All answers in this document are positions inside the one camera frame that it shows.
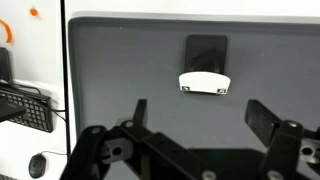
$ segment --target gray panel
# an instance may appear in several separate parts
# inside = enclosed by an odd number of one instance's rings
[[[190,34],[227,35],[227,95],[179,90]],[[244,122],[248,99],[315,130],[320,107],[320,28],[309,25],[83,18],[69,24],[78,128],[111,128],[148,99],[148,128],[184,147],[265,151]],[[107,179],[132,179],[124,165]],[[299,171],[319,177],[305,164]]]

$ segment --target keyboard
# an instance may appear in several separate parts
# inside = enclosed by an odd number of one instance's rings
[[[26,108],[26,113],[9,119],[10,122],[51,133],[53,131],[50,97],[0,86],[0,97]]]

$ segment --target orange sticker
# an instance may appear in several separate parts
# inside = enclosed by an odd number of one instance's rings
[[[10,29],[9,25],[6,22],[2,21],[1,19],[0,19],[0,24],[2,24],[4,26],[4,28],[6,29],[6,32],[8,35],[6,42],[10,43],[12,41],[12,33],[11,33],[11,29]]]
[[[35,8],[32,8],[30,9],[30,14],[31,16],[38,16],[39,12]]]

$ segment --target mouse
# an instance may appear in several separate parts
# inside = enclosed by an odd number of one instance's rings
[[[32,178],[37,179],[44,175],[47,160],[42,154],[32,156],[29,163],[29,174]]]

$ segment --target white device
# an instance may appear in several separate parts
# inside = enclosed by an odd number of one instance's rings
[[[229,77],[213,72],[188,72],[179,76],[180,90],[227,94],[231,80]]]

